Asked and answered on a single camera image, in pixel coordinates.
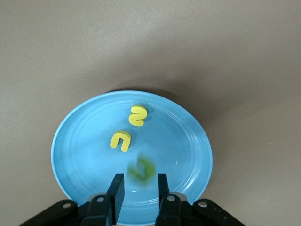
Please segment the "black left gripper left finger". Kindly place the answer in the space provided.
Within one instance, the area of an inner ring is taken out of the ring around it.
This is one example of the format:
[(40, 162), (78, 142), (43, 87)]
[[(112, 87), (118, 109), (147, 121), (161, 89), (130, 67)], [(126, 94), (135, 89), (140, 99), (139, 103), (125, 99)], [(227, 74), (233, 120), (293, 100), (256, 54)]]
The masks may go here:
[(113, 226), (117, 223), (124, 200), (124, 175), (116, 174), (105, 194), (89, 201), (82, 226)]

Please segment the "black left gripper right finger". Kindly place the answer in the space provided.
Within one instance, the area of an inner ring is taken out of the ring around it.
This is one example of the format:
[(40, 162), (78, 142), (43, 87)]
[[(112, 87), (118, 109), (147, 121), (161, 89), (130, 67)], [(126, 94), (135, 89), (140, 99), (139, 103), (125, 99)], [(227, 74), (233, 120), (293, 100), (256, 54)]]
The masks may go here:
[(167, 175), (158, 174), (159, 213), (156, 226), (193, 226), (186, 195), (170, 192)]

